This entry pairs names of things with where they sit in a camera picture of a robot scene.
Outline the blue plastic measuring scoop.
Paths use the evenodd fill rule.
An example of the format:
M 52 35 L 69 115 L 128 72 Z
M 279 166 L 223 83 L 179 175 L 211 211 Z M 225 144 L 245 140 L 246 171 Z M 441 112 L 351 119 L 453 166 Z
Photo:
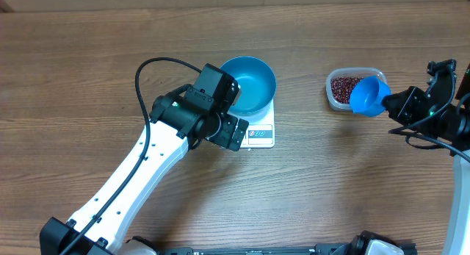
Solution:
M 375 117 L 386 110 L 382 100 L 391 95 L 390 87 L 376 76 L 362 79 L 352 90 L 350 108 L 353 113 Z

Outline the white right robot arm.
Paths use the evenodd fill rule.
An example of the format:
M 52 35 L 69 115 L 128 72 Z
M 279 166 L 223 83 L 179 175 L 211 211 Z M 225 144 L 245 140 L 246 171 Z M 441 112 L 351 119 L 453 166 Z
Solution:
M 430 61 L 428 88 L 411 86 L 384 97 L 390 119 L 401 126 L 390 134 L 427 141 L 418 149 L 446 149 L 453 157 L 454 191 L 443 254 L 469 253 L 469 79 L 456 86 L 456 61 Z

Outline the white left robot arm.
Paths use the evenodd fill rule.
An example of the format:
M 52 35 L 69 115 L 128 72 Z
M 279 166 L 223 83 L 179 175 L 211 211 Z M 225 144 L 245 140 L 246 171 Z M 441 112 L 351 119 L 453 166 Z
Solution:
M 153 103 L 133 149 L 104 186 L 67 222 L 51 218 L 40 231 L 42 254 L 113 254 L 165 174 L 203 140 L 238 151 L 249 123 L 229 115 L 240 87 L 206 64 L 193 85 Z

